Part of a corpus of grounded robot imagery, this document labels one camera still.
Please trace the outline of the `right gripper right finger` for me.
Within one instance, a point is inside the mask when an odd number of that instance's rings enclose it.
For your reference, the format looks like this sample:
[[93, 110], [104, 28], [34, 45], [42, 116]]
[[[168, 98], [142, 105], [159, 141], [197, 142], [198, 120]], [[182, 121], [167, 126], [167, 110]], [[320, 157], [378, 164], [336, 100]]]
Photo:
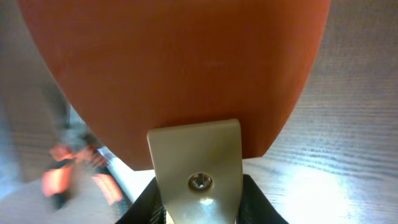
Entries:
[[237, 224], [288, 224], [262, 193], [250, 175], [243, 175], [243, 192]]

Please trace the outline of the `orange scraper wooden handle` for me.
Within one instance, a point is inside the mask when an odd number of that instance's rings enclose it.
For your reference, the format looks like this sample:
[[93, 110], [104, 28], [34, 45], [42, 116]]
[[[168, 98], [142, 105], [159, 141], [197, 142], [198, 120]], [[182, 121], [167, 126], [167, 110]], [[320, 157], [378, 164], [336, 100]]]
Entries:
[[236, 223], [261, 157], [311, 72], [330, 1], [19, 1], [85, 123], [153, 169], [174, 223]]

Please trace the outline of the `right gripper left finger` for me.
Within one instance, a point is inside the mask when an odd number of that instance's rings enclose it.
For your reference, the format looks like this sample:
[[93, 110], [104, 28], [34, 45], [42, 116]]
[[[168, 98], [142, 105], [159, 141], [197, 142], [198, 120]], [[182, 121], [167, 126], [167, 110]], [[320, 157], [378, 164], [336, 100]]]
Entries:
[[154, 177], [116, 224], [166, 224], [166, 221], [167, 211]]

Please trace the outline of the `orange handled pliers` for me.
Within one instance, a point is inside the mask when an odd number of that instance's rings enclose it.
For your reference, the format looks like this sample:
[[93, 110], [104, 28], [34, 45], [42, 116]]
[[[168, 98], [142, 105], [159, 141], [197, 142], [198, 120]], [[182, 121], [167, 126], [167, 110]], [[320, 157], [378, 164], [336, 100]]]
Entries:
[[78, 183], [86, 172], [99, 188], [106, 203], [123, 213], [131, 201], [108, 168], [109, 161], [98, 151], [100, 143], [81, 119], [71, 117], [72, 107], [62, 93], [46, 93], [46, 102], [55, 118], [59, 142], [50, 149], [54, 163], [44, 172], [42, 191], [59, 210], [78, 195]]

